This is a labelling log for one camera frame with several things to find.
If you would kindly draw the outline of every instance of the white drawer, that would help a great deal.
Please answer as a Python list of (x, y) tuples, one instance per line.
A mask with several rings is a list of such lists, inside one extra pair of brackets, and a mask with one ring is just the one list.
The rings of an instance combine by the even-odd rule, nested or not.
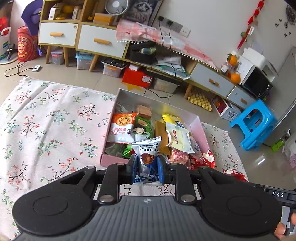
[(210, 70), (202, 64), (197, 64), (194, 68), (191, 73), (191, 80), (224, 97), (227, 97), (229, 92), (234, 87), (234, 84), (230, 81), (220, 76), (216, 71)]
[(253, 97), (251, 97), (249, 94), (247, 94), (237, 86), (231, 91), (227, 99), (243, 109), (246, 109), (256, 101)]
[(116, 30), (82, 25), (78, 49), (122, 58), (125, 48), (126, 43), (117, 42)]
[(75, 23), (41, 23), (39, 44), (75, 45), (78, 24)]

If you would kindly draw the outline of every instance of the tiled floor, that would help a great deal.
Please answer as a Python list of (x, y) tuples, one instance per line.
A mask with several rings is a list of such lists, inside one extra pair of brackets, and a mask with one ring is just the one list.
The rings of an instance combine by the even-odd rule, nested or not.
[[(13, 88), (18, 85), (18, 81), (22, 78), (18, 75), (10, 77), (5, 77), (4, 75), (6, 69), (15, 67), (17, 63), (18, 62), (14, 62), (10, 65), (0, 65), (0, 103), (4, 101)], [(93, 73), (89, 73), (86, 70), (77, 70), (75, 67), (76, 63), (74, 62), (70, 64), (71, 67), (66, 68), (65, 65), (46, 65), (45, 59), (42, 58), (26, 63), (26, 65), (20, 70), (35, 65), (41, 65), (43, 67), (40, 72), (33, 73), (31, 70), (27, 70), (23, 72), (23, 74), (45, 81), (77, 85), (112, 94), (116, 94), (118, 88), (128, 89), (126, 85), (121, 83), (121, 79), (104, 75), (102, 74), (102, 70)], [(16, 72), (17, 69), (14, 69), (8, 71), (7, 75)], [(131, 91), (144, 94), (145, 89), (139, 87), (132, 89)], [(272, 150), (266, 146), (262, 146), (258, 151), (246, 152), (239, 144), (243, 139), (241, 131), (238, 128), (230, 128), (229, 122), (221, 119), (216, 111), (208, 112), (199, 106), (189, 103), (184, 99), (184, 92), (182, 91), (169, 98), (167, 93), (161, 91), (155, 92), (164, 98), (159, 98), (150, 91), (146, 91), (145, 96), (195, 113), (199, 115), (201, 121), (228, 131), (251, 182), (291, 190), (296, 188), (296, 171), (291, 170), (288, 161), (281, 152), (273, 153)]]

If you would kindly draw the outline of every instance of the electric fan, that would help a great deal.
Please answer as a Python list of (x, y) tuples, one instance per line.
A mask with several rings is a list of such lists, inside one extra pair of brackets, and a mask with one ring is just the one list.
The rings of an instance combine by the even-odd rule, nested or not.
[(127, 11), (128, 0), (107, 0), (105, 9), (111, 15), (120, 15)]

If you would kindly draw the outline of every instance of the egg carton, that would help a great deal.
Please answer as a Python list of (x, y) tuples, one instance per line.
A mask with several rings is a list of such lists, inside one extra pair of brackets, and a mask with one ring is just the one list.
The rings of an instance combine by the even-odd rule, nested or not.
[(201, 106), (202, 108), (212, 111), (211, 104), (208, 100), (207, 97), (205, 97), (203, 94), (197, 93), (197, 94), (192, 94), (190, 93), (188, 97), (188, 101), (192, 104), (196, 104)]

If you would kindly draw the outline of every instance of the human hand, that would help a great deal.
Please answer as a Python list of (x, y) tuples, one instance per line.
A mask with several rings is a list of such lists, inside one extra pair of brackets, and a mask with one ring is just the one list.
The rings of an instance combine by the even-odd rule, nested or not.
[[(293, 213), (291, 215), (291, 223), (296, 225), (296, 213)], [(284, 233), (286, 231), (286, 227), (283, 223), (279, 223), (275, 232), (274, 232), (274, 235), (277, 236), (279, 239), (282, 239), (285, 237)]]

